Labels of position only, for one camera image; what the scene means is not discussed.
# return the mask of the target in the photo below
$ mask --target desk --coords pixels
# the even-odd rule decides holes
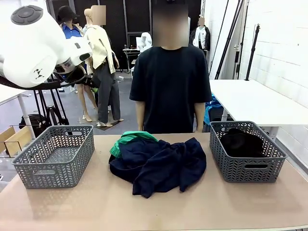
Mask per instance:
[[[125,55],[126,55],[126,59],[127,59],[127,73],[130,72],[130,67],[129,67],[129,59],[128,57],[131,57],[131,56],[135,56],[137,54],[140,54],[140,50],[138,49],[123,49]]]
[[[149,199],[108,167],[119,135],[95,136],[95,152],[72,189],[26,190],[16,176],[0,193],[1,231],[291,230],[308,227],[308,182],[285,161],[276,183],[227,183],[209,148],[209,134],[155,135],[167,142],[196,137],[207,169],[185,193]]]
[[[25,90],[21,90],[21,89],[15,89],[15,88],[10,88],[4,85],[0,84],[0,105],[5,104],[13,99],[18,99],[20,108],[23,112],[23,116],[25,119],[25,122],[27,125],[31,125],[28,113],[26,112],[26,108],[25,108],[25,104],[23,101],[22,97],[28,97],[25,94]],[[30,132],[31,132],[31,136],[33,139],[35,139],[35,135],[32,129],[32,126],[30,126]]]
[[[224,107],[223,121],[228,113],[237,121],[253,121],[268,127],[272,139],[279,126],[308,125],[307,108],[254,80],[211,80],[210,84]]]

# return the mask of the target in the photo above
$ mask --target gray joint cap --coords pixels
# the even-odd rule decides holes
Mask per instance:
[[[17,25],[29,25],[43,16],[43,9],[38,6],[23,6],[11,15],[11,21]]]

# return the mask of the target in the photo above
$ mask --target blue fabric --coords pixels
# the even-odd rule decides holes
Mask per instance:
[[[178,186],[184,192],[206,169],[205,153],[195,138],[170,144],[137,137],[119,148],[122,157],[110,157],[110,171],[133,184],[133,195],[145,198]]]
[[[204,115],[204,122],[207,125],[210,125],[210,117],[209,117],[209,111],[212,108],[222,108],[221,104],[218,102],[218,100],[216,99],[215,95],[212,94],[212,101],[211,102],[207,102],[205,103],[205,115]]]
[[[79,30],[74,27],[72,30],[66,26],[65,24],[63,24],[62,30],[65,34],[66,39],[70,39],[72,36],[74,37],[81,37],[81,34],[79,32]]]

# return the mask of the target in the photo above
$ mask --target basket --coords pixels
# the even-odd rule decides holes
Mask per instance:
[[[13,160],[13,165],[27,189],[72,188],[93,152],[93,126],[51,126]]]
[[[235,158],[223,148],[220,138],[237,128],[263,141],[265,158]],[[215,162],[227,182],[275,182],[287,154],[255,123],[249,121],[211,122],[210,148]]]

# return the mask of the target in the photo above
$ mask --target black backpack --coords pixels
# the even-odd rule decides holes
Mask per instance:
[[[48,128],[51,125],[50,122],[48,122],[44,116],[42,115],[39,116],[39,114],[30,114],[29,118],[35,137],[38,137],[44,130],[46,130],[46,128]],[[25,125],[26,122],[24,117],[22,116],[19,128],[22,129]]]

